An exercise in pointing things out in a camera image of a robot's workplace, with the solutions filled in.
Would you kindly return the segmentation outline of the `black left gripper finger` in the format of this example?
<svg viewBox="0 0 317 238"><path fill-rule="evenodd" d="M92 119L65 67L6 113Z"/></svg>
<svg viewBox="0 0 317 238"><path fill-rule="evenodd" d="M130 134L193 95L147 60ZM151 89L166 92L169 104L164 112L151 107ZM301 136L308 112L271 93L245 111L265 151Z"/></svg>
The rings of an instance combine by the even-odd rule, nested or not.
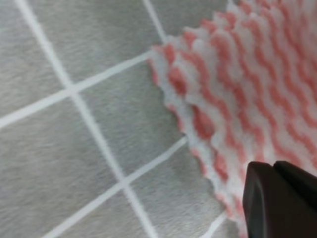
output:
<svg viewBox="0 0 317 238"><path fill-rule="evenodd" d="M287 162L250 162L243 193L250 238L315 238L317 178Z"/></svg>

